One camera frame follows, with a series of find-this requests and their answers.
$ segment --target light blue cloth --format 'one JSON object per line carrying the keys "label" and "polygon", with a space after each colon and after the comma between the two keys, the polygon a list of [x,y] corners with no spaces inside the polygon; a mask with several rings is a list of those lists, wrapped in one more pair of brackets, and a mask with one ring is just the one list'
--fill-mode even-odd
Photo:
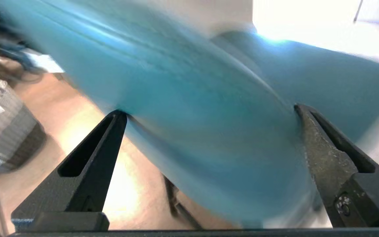
{"label": "light blue cloth", "polygon": [[[314,189],[293,111],[298,93],[305,94],[302,102],[317,100],[310,105],[337,120],[343,130],[358,126],[347,132],[354,138],[372,118],[355,114],[359,120],[345,121],[350,114],[344,113],[379,113],[377,102],[364,111],[351,108],[354,104],[332,110],[357,99],[363,90],[379,101],[379,87],[377,93],[369,88],[378,85],[379,71],[363,88],[356,84],[361,82],[356,76],[361,67],[345,66],[356,60],[379,68],[364,60],[328,65],[330,57],[338,59],[336,53],[308,54],[317,49],[269,45],[238,34],[229,37],[232,43],[239,42],[238,37],[242,43],[251,40],[237,46],[247,54],[251,51],[248,55],[260,67],[270,66],[262,70],[267,76],[262,78],[222,50],[223,45],[127,1],[0,0],[0,10],[50,53],[102,111],[130,114],[126,135],[186,195],[251,227],[289,214],[298,219],[311,204]],[[338,78],[327,75],[338,67],[346,74],[343,88],[333,85]],[[303,73],[309,81],[298,83]],[[320,102],[323,97],[331,99]],[[355,105],[364,109],[369,101]]]}

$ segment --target wooden floor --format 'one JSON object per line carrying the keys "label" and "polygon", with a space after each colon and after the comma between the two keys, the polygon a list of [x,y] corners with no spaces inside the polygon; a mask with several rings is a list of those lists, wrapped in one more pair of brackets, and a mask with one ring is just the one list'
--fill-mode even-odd
{"label": "wooden floor", "polygon": [[[44,147],[20,169],[0,174],[0,201],[9,233],[11,212],[95,127],[104,115],[65,81],[48,74],[38,84],[18,84],[15,91],[43,125]],[[168,212],[159,170],[124,138],[115,165],[104,213],[110,229],[191,229]],[[184,195],[180,200],[205,228],[232,228]]]}

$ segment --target black metal base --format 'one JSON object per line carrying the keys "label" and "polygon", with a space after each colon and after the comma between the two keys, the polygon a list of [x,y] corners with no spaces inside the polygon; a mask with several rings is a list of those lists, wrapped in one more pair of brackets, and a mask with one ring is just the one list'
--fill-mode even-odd
{"label": "black metal base", "polygon": [[169,204],[170,214],[173,217],[177,217],[180,213],[181,216],[188,221],[191,226],[196,230],[202,230],[202,226],[198,223],[198,221],[191,215],[191,213],[178,201],[176,198],[176,194],[179,189],[164,175],[164,185],[166,187],[166,196],[167,203]]}

